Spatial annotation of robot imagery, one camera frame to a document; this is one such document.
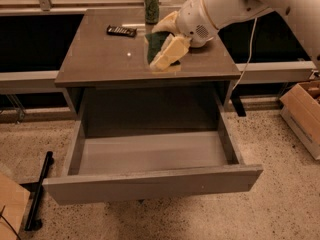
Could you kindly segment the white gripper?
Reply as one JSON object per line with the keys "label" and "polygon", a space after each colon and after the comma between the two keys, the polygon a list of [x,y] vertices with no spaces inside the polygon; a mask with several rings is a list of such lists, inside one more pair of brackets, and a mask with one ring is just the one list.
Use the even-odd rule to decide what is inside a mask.
{"label": "white gripper", "polygon": [[152,29],[153,33],[164,31],[171,34],[180,31],[185,36],[172,34],[173,37],[164,44],[163,55],[149,65],[153,72],[180,71],[180,59],[188,53],[190,39],[193,48],[200,48],[218,33],[218,28],[210,18],[204,0],[188,0],[178,12],[171,12]]}

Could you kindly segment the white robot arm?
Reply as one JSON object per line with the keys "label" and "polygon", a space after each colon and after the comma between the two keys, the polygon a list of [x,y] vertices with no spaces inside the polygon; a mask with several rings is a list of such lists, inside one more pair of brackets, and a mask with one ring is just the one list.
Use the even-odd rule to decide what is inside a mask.
{"label": "white robot arm", "polygon": [[224,27],[271,11],[282,17],[313,63],[320,66],[320,0],[187,0],[153,28],[154,32],[167,31],[169,36],[150,67],[164,71]]}

